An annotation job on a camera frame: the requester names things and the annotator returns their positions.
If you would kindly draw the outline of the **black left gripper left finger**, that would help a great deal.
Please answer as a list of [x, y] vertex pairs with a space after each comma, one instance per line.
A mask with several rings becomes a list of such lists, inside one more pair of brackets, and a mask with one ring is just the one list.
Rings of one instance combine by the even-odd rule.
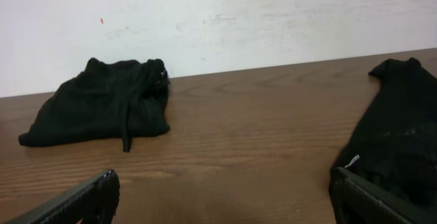
[[119, 196], [118, 175], [106, 169], [5, 224], [111, 224]]

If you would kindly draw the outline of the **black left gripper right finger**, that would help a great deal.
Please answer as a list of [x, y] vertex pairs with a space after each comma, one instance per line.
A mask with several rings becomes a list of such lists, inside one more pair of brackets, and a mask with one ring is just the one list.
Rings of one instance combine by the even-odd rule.
[[434, 224], [436, 213], [404, 201], [345, 168], [331, 173], [329, 195], [340, 224]]

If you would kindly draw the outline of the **black t-shirt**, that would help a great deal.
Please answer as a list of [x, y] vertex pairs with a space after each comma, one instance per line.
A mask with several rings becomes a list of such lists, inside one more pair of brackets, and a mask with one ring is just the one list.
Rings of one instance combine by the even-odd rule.
[[343, 167], [422, 208], [436, 207], [436, 77], [418, 59], [388, 59], [380, 90], [340, 151]]

